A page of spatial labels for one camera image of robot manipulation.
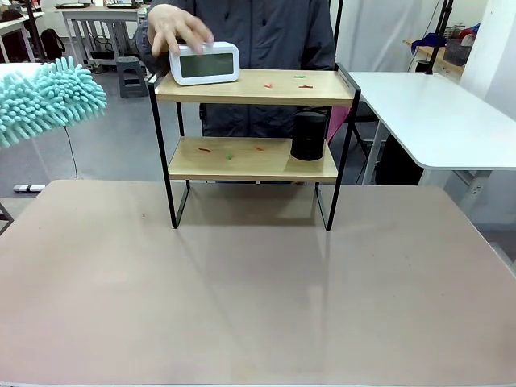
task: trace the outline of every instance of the finger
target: finger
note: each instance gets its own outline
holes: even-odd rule
[[[167,45],[169,46],[169,50],[172,52],[172,54],[175,56],[179,56],[179,54],[181,54],[181,51],[179,50],[179,44],[177,44],[177,39],[173,31],[166,31],[165,39],[167,41]]]
[[[201,36],[203,42],[206,42],[206,43],[214,42],[213,33],[200,20],[200,18],[196,18],[195,16],[188,15],[188,17],[186,18],[186,25],[188,27],[190,27],[196,35]]]
[[[166,41],[161,32],[158,32],[156,36],[154,36],[154,41],[152,42],[152,56],[157,58],[160,56],[166,45]]]
[[[202,54],[202,40],[186,24],[181,23],[176,26],[177,34],[183,38],[186,44],[198,55]]]

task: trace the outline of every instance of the step stool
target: step stool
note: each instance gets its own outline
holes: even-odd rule
[[[126,71],[134,71],[137,78],[126,78]],[[129,98],[129,93],[139,93],[141,97],[148,96],[144,71],[136,56],[119,56],[116,60],[116,72],[119,75],[120,97]]]

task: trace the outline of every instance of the hand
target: hand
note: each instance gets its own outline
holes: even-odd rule
[[[202,54],[203,43],[213,43],[210,29],[190,13],[169,4],[155,6],[148,13],[148,41],[152,45],[152,55],[162,52],[180,54],[176,36],[180,36],[197,54]]]

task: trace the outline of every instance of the clock screen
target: clock screen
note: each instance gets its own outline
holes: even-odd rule
[[[209,54],[180,56],[184,78],[211,77],[233,73],[233,54]]]

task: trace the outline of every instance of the jacket zipper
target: jacket zipper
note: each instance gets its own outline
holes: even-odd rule
[[[253,1],[251,0],[251,22],[249,23],[250,24],[250,27],[249,27],[249,62],[248,62],[248,69],[251,68],[251,62],[252,62],[252,40],[253,40],[253,36],[252,36],[252,33],[253,33],[253,30],[252,30],[252,26],[254,25],[254,5],[253,5]],[[251,134],[251,106],[250,105],[246,105],[247,107],[247,122],[246,122],[246,125],[247,125],[247,137]]]

